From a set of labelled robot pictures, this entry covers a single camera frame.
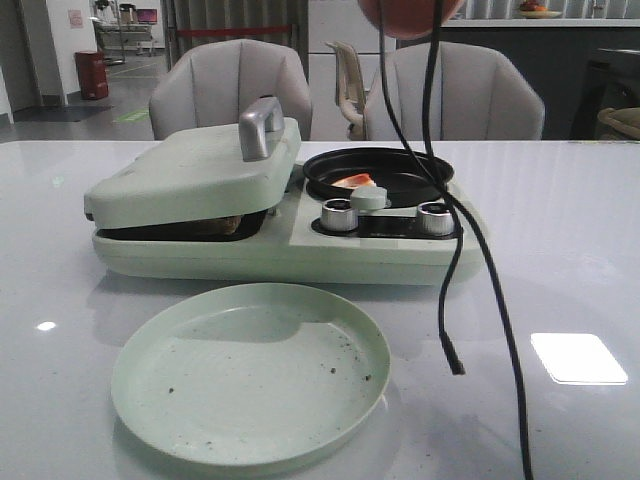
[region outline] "silver knob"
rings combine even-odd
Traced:
[[[332,198],[322,204],[320,224],[332,232],[350,232],[358,228],[358,211],[346,198]]]
[[[416,227],[421,233],[443,237],[455,230],[453,217],[444,203],[425,202],[416,209]]]

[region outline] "frying pan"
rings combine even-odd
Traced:
[[[416,153],[427,161],[424,153]],[[437,172],[445,184],[453,177],[453,167],[439,158],[427,164],[432,174]],[[411,207],[436,200],[440,193],[424,178],[404,150],[385,147],[346,148],[325,152],[310,158],[302,169],[312,193],[324,198],[349,198],[353,190],[332,184],[352,175],[368,173],[379,187],[387,190],[392,208]]]

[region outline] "sandwich maker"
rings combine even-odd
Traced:
[[[257,100],[238,124],[170,135],[85,194],[98,257],[141,277],[442,282],[456,245],[451,216],[404,151],[338,150],[301,166],[300,145],[275,97]],[[479,218],[451,166],[435,168]],[[334,185],[363,172],[375,185]],[[483,265],[470,232],[463,221],[456,282]]]

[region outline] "white chair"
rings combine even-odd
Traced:
[[[210,43],[189,50],[160,81],[149,101],[156,140],[189,128],[238,123],[256,99],[278,97],[286,117],[311,132],[311,94],[298,53],[256,40]]]
[[[401,48],[386,61],[389,95],[408,140],[422,140],[422,91],[429,44]],[[432,140],[537,140],[544,104],[502,53],[440,43],[429,110]],[[369,140],[397,140],[380,75],[364,109]]]
[[[349,121],[348,137],[351,140],[366,140],[364,123],[366,93],[358,54],[352,45],[344,42],[327,42],[336,55],[335,102],[342,116]]]

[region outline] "table surface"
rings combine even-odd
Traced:
[[[120,276],[94,255],[83,193],[151,145],[0,144],[1,478],[209,478],[142,444],[110,399],[114,361],[141,325],[227,285]],[[299,161],[354,145],[307,143]],[[536,478],[638,478],[640,145],[440,142],[435,150],[490,231],[525,374]],[[484,271],[450,291],[460,377],[438,341],[437,289],[317,286],[378,322],[391,381],[348,444],[278,478],[522,478],[513,375]],[[596,336],[628,379],[558,383],[532,347],[535,333]]]

